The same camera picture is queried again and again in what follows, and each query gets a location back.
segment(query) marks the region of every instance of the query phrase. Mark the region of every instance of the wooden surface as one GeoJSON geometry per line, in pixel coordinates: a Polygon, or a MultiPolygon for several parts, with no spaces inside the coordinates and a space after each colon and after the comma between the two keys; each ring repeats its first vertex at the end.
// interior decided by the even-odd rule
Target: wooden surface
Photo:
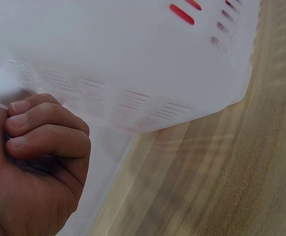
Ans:
{"type": "Polygon", "coordinates": [[[91,236],[286,236],[286,0],[263,0],[245,99],[140,137],[91,236]]]}

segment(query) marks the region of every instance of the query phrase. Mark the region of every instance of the plastic crate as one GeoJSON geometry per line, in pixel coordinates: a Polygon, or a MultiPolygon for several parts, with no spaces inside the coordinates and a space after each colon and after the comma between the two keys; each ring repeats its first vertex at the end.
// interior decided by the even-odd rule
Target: plastic crate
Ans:
{"type": "Polygon", "coordinates": [[[0,0],[0,89],[150,132],[246,94],[259,0],[0,0]]]}

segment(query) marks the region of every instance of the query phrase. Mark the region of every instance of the knuckle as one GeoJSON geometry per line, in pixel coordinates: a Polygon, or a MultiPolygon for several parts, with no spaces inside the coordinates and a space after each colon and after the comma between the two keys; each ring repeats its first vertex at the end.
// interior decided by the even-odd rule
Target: knuckle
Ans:
{"type": "Polygon", "coordinates": [[[83,131],[79,130],[79,135],[82,137],[83,142],[83,147],[84,147],[84,152],[85,156],[90,155],[91,147],[92,147],[92,142],[87,134],[85,134],[83,131]]]}
{"type": "Polygon", "coordinates": [[[86,122],[84,122],[84,126],[85,126],[86,134],[89,136],[89,135],[90,135],[90,128],[89,128],[89,125],[87,125],[87,123],[86,123],[86,122]]]}
{"type": "Polygon", "coordinates": [[[55,97],[53,97],[52,95],[48,94],[48,93],[41,93],[38,96],[40,96],[41,98],[43,98],[43,100],[45,101],[50,101],[53,102],[55,99],[55,97]]]}
{"type": "Polygon", "coordinates": [[[56,112],[56,105],[54,103],[45,102],[39,105],[42,114],[53,114],[56,112]]]}
{"type": "Polygon", "coordinates": [[[56,138],[57,136],[61,135],[58,127],[52,124],[45,124],[42,126],[41,132],[50,138],[56,138]]]}

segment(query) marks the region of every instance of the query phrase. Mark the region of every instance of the wooden table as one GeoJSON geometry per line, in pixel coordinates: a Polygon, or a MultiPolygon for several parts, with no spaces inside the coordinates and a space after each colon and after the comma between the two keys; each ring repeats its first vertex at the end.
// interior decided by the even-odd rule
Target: wooden table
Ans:
{"type": "Polygon", "coordinates": [[[91,236],[286,236],[286,0],[263,0],[245,99],[138,138],[91,236]]]}

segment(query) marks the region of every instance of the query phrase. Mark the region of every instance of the ventilation slot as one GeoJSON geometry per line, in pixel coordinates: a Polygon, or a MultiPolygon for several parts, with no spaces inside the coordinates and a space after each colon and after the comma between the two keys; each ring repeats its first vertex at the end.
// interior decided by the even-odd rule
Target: ventilation slot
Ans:
{"type": "Polygon", "coordinates": [[[229,29],[226,28],[221,22],[217,22],[217,28],[219,28],[227,37],[232,39],[234,42],[236,41],[235,36],[230,33],[229,29]]]}
{"type": "Polygon", "coordinates": [[[232,5],[228,0],[226,0],[225,2],[234,12],[240,14],[239,10],[236,7],[234,7],[234,5],[232,5]]]}
{"type": "Polygon", "coordinates": [[[194,25],[195,21],[193,20],[193,18],[189,16],[187,13],[185,13],[183,10],[178,8],[176,5],[170,4],[170,10],[177,16],[179,16],[181,19],[188,22],[190,25],[194,25]]]}
{"type": "Polygon", "coordinates": [[[194,0],[186,0],[188,3],[190,3],[192,6],[194,6],[197,10],[201,11],[202,7],[194,0]]]}
{"type": "Polygon", "coordinates": [[[211,38],[211,42],[216,48],[218,48],[219,50],[221,50],[222,52],[224,52],[228,56],[231,55],[230,50],[223,43],[221,43],[216,37],[213,36],[211,38]]]}

